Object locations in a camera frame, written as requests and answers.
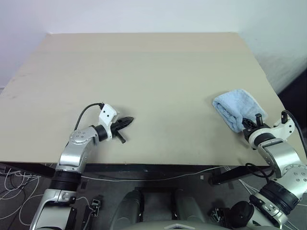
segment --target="gray carpet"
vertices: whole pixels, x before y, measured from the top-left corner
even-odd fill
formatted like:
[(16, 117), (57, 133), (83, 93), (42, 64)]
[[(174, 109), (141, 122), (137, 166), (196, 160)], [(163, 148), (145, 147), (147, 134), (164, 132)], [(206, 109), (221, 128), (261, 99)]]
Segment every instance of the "gray carpet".
[[(118, 178), (146, 178), (148, 175), (143, 172), (108, 172), (108, 173), (85, 173), (86, 176), (97, 178), (99, 174), (107, 175), (109, 177)], [(169, 174), (166, 177), (175, 176), (178, 174)], [(83, 179), (87, 181), (85, 189), (79, 189), (78, 197), (85, 196), (91, 201), (94, 197), (100, 195), (103, 199), (102, 208), (99, 216), (93, 221), (93, 230), (107, 230), (110, 226), (112, 216), (114, 215), (117, 206), (121, 202), (125, 194), (135, 187), (175, 187), (182, 188), (191, 193), (198, 202), (203, 214), (207, 217), (206, 213), (213, 206), (231, 207), (240, 200), (248, 201), (249, 193), (238, 181), (234, 181), (228, 184), (222, 184), (219, 186), (210, 186), (207, 183), (207, 178), (210, 175), (209, 172), (200, 173), (198, 175), (186, 176), (174, 180), (160, 181), (160, 182), (105, 182), (105, 181), (93, 181)], [(21, 180), (14, 177), (13, 183), (18, 185)], [(265, 184), (265, 180), (250, 176), (244, 179), (245, 182), (254, 186), (255, 188), (261, 188)], [(34, 195), (43, 194), (44, 190), (49, 186), (49, 179), (40, 178), (39, 186)], [(4, 177), (0, 177), (0, 188), (4, 190)], [(25, 193), (28, 197), (36, 185), (36, 181), (31, 182), (26, 186)], [(41, 197), (36, 197), (27, 202), (23, 208), (21, 218), (25, 223), (30, 223), (36, 208), (39, 204)], [(302, 204), (307, 204), (307, 197), (304, 196)], [(23, 203), (24, 196), (20, 193), (15, 199), (0, 200), (0, 218), (4, 217), (14, 210), (16, 210)], [(76, 230), (80, 229), (80, 224), (83, 219), (83, 212), (86, 202), (81, 199), (74, 205), (78, 209)], [(307, 229), (307, 207), (297, 206), (289, 215), (289, 220), (296, 225), (299, 230)], [(0, 220), (0, 229), (7, 230), (9, 224), (12, 222), (14, 215), (4, 220)], [(166, 220), (171, 219), (170, 213), (170, 200), (169, 195), (165, 193), (145, 194), (145, 212), (144, 221), (150, 220)], [(10, 228), (11, 230), (27, 230), (28, 226), (24, 226), (19, 222), (19, 217), (13, 221)]]

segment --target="beige tabletop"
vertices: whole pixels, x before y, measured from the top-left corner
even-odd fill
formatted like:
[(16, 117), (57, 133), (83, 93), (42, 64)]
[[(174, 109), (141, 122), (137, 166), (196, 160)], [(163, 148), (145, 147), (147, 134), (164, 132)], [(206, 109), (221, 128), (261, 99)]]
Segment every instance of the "beige tabletop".
[[(269, 114), (284, 109), (235, 33), (51, 34), (0, 95), (0, 161), (57, 162), (82, 109), (111, 104), (133, 123), (90, 162), (265, 165), (212, 106), (242, 88)], [(96, 125), (89, 109), (80, 128)], [(288, 139), (306, 157), (297, 131)]]

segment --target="light blue cloth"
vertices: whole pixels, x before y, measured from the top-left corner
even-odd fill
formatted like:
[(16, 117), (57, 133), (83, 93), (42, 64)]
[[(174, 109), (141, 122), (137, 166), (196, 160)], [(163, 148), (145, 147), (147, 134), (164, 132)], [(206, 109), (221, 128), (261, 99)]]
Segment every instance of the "light blue cloth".
[(268, 117), (268, 114), (252, 95), (243, 89), (224, 93), (216, 97), (212, 104), (228, 126), (236, 133), (244, 129), (243, 118), (256, 122), (255, 114), (260, 113), (263, 121)]

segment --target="silver robot arm segment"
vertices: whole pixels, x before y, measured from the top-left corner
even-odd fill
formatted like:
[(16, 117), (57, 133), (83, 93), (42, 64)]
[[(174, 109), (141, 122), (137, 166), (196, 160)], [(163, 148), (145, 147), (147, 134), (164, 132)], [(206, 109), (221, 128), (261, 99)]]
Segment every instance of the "silver robot arm segment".
[(70, 205), (76, 201), (76, 191), (89, 155), (96, 151), (99, 141), (118, 137), (125, 143), (118, 131), (128, 126), (133, 117), (117, 120), (117, 116), (117, 112), (106, 104), (100, 113), (98, 126), (72, 132), (55, 168), (50, 187), (45, 190), (37, 208), (30, 230), (74, 229), (77, 210)]
[(275, 226), (282, 228), (287, 215), (302, 200), (307, 190), (307, 167), (297, 152), (286, 142), (293, 133), (294, 123), (285, 113), (269, 128), (256, 115), (257, 125), (244, 130), (251, 147), (258, 149), (264, 160), (274, 169), (276, 178), (270, 180), (258, 193), (250, 196), (250, 210), (247, 227)]

